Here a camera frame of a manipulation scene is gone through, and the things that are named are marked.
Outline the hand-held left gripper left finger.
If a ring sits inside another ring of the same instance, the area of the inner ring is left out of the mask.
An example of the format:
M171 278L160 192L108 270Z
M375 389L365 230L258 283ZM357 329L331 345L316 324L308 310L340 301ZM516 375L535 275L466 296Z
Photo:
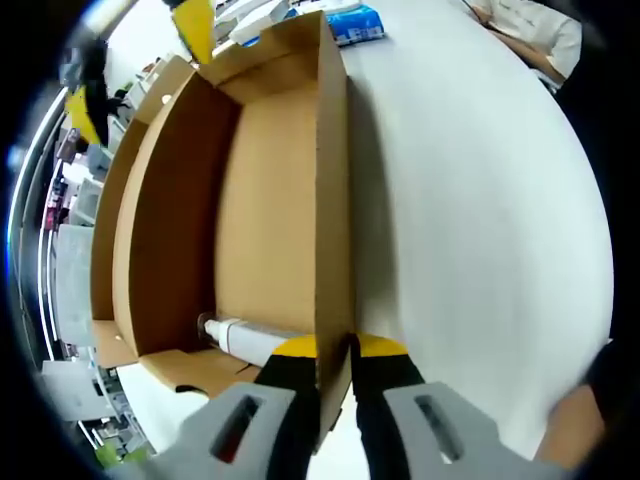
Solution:
M252 383L225 390L147 462L149 479L304 479L319 437L316 339L278 346Z

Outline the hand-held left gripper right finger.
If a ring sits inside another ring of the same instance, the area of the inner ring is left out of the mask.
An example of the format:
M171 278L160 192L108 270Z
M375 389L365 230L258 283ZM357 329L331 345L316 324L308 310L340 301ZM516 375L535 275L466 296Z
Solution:
M406 348L349 337L356 422L373 479L547 479L550 467L504 445L495 421L441 382L427 383Z

